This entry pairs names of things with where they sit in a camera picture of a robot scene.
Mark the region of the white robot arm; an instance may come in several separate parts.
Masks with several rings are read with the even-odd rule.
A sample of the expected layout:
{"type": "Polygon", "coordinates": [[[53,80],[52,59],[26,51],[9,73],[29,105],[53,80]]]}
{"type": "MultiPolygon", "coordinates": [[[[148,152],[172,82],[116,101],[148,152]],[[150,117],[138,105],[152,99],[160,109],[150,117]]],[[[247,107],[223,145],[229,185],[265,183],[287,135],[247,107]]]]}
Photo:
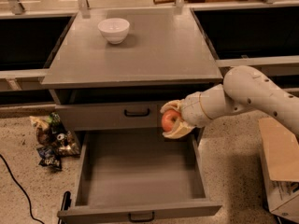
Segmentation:
{"type": "Polygon", "coordinates": [[[163,126],[163,136],[179,139],[214,119],[251,109],[264,112],[299,135],[299,98],[281,89],[259,70],[237,66],[226,73],[221,84],[164,104],[161,113],[170,125],[163,126]]]}

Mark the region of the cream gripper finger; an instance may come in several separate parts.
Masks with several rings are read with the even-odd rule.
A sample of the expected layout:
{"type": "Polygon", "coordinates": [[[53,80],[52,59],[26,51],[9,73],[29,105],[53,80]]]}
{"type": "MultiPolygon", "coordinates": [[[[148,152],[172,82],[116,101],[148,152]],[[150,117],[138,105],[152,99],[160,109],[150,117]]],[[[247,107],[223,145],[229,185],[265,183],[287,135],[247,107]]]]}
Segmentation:
{"type": "Polygon", "coordinates": [[[168,139],[179,139],[194,129],[194,126],[183,119],[177,119],[170,132],[163,132],[163,136],[168,139]]]}
{"type": "Polygon", "coordinates": [[[180,113],[182,105],[183,105],[183,101],[182,100],[172,100],[172,101],[169,101],[169,102],[165,103],[161,107],[160,112],[162,114],[164,114],[168,110],[175,110],[176,112],[180,113]]]}

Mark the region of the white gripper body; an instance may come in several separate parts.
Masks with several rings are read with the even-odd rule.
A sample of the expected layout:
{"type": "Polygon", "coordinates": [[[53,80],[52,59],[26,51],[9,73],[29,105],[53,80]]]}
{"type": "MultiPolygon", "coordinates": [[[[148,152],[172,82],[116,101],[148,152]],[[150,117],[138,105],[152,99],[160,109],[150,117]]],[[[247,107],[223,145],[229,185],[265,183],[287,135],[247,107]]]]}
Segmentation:
{"type": "Polygon", "coordinates": [[[203,128],[211,121],[201,106],[200,96],[201,93],[198,91],[180,101],[181,117],[188,125],[196,128],[203,128]]]}

